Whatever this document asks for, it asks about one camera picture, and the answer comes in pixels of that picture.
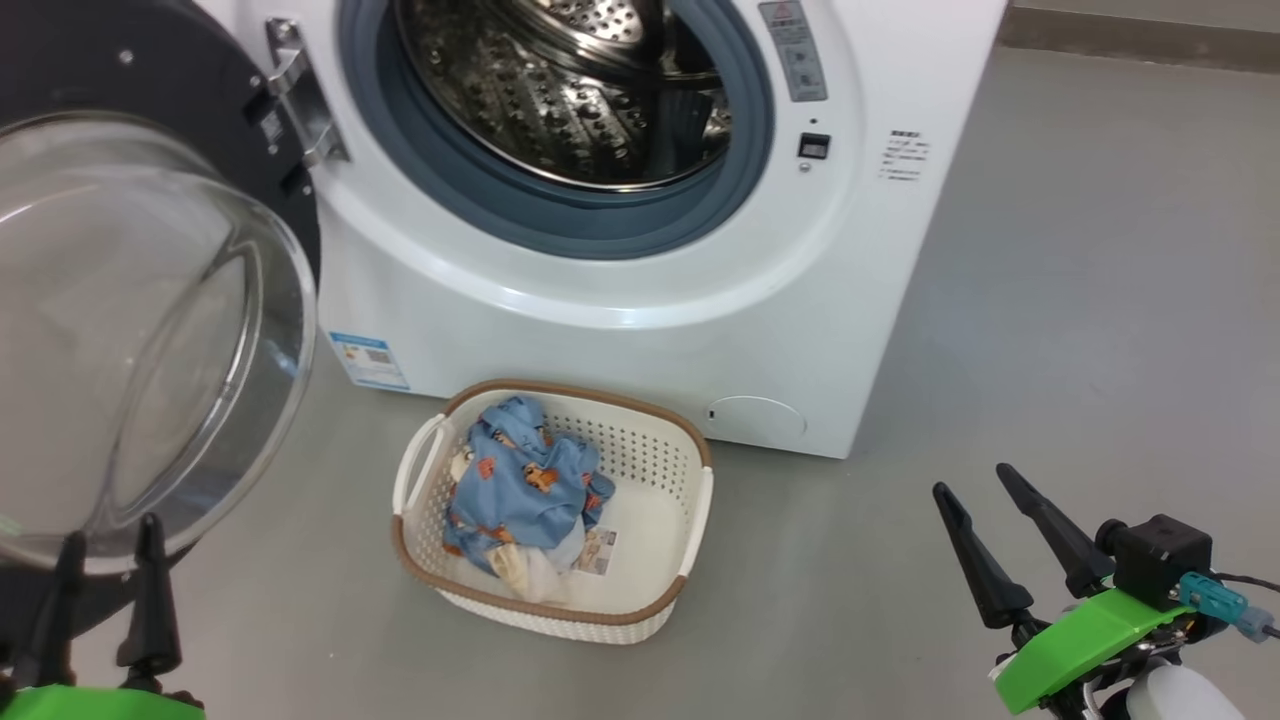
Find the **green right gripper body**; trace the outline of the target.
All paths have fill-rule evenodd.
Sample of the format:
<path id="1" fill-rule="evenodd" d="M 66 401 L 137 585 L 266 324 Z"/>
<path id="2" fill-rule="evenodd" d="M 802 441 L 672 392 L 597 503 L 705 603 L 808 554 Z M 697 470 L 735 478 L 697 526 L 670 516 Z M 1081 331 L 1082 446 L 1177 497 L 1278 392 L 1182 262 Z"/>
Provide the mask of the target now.
<path id="1" fill-rule="evenodd" d="M 1030 614 L 1028 625 L 1004 628 L 1014 650 L 989 673 L 1001 705 L 1012 716 L 1034 708 L 1053 716 L 1225 715 L 1225 693 L 1179 662 L 1187 644 L 1225 625 L 1225 587 L 1170 585 L 1156 600 L 1103 585 L 1055 623 Z"/>

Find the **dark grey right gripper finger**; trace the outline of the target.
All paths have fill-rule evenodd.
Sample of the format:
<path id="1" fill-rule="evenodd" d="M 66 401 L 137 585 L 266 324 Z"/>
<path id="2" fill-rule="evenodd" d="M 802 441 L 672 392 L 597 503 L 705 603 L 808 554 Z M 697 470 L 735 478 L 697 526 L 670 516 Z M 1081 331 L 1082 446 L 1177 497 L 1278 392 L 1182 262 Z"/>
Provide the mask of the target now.
<path id="1" fill-rule="evenodd" d="M 1059 561 L 1068 592 L 1078 600 L 1103 592 L 1105 580 L 1115 573 L 1115 561 L 1016 468 L 1001 462 L 996 475 L 1018 511 L 1036 524 Z"/>
<path id="2" fill-rule="evenodd" d="M 970 514 L 946 483 L 934 483 L 932 497 L 984 626 L 1028 625 L 1033 605 L 1029 591 L 1014 582 L 995 560 L 975 533 Z"/>

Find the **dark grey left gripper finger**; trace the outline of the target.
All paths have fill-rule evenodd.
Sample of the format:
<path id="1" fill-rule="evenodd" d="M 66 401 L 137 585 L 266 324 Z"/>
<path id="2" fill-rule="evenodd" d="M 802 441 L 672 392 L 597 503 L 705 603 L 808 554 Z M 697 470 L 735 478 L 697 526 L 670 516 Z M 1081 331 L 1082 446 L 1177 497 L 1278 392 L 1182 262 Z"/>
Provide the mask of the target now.
<path id="1" fill-rule="evenodd" d="M 29 632 L 19 644 L 10 679 L 18 689 L 74 685 L 70 647 L 76 637 L 76 611 L 84 589 L 84 533 L 68 534 Z"/>
<path id="2" fill-rule="evenodd" d="M 116 665 L 127 670 L 122 688 L 160 691 L 160 676 L 177 670 L 183 653 L 165 532 L 154 512 L 141 519 L 134 564 L 136 593 L 131 624 L 116 651 Z"/>

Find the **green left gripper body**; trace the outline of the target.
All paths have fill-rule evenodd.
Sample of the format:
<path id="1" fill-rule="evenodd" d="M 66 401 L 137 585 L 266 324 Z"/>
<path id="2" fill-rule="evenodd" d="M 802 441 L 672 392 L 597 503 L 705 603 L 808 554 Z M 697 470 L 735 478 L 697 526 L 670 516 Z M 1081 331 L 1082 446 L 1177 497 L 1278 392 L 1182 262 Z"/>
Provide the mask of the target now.
<path id="1" fill-rule="evenodd" d="M 3 675 L 3 719 L 205 719 L 189 693 L 166 693 L 154 674 L 129 673 L 119 687 L 22 685 Z"/>

